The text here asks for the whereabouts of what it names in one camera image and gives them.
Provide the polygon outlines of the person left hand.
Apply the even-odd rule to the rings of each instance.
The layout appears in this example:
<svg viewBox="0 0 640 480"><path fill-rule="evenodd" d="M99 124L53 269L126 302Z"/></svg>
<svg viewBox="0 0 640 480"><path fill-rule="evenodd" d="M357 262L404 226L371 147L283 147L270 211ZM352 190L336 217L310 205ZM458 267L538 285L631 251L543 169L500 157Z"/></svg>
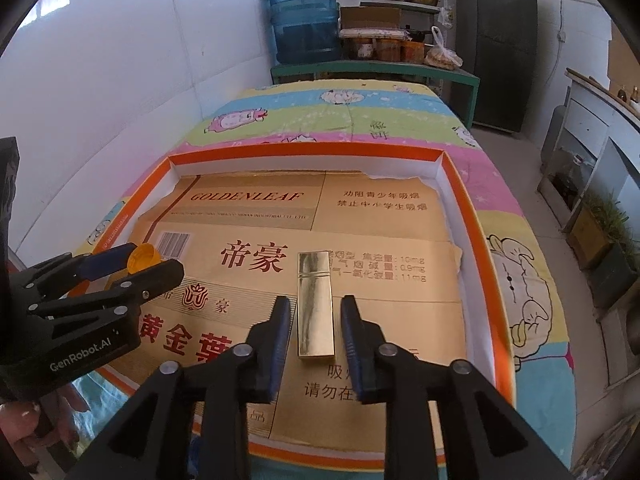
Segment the person left hand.
<svg viewBox="0 0 640 480"><path fill-rule="evenodd" d="M1 404L1 430L14 454L29 471L36 471L39 464L36 448L47 448L60 441L73 448L79 441L74 414L88 412L88 403L73 385L58 388L55 399L58 401L58 421L44 437L36 436L42 414L37 402Z"/></svg>

